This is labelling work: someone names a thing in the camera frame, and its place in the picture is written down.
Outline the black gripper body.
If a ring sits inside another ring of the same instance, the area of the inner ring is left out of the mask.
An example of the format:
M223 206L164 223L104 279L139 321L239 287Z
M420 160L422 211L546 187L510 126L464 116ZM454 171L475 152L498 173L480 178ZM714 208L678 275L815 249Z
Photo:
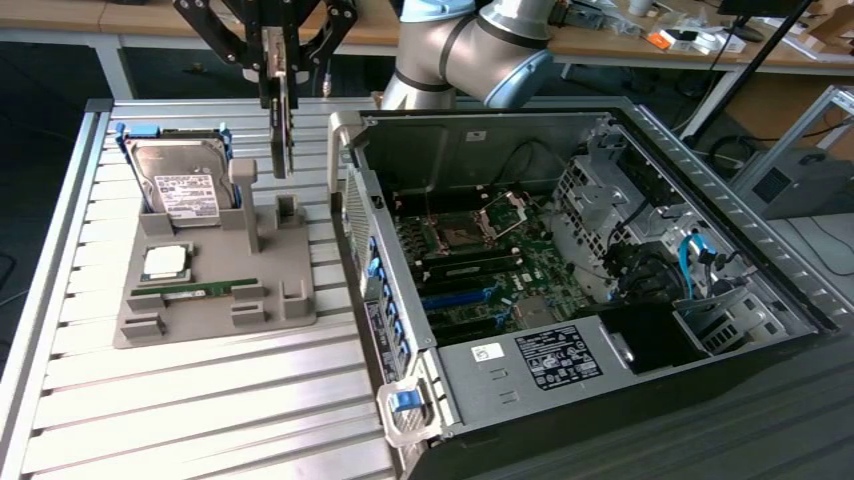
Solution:
M224 0L223 4L244 26L251 23L262 27L300 27L315 8L319 0Z

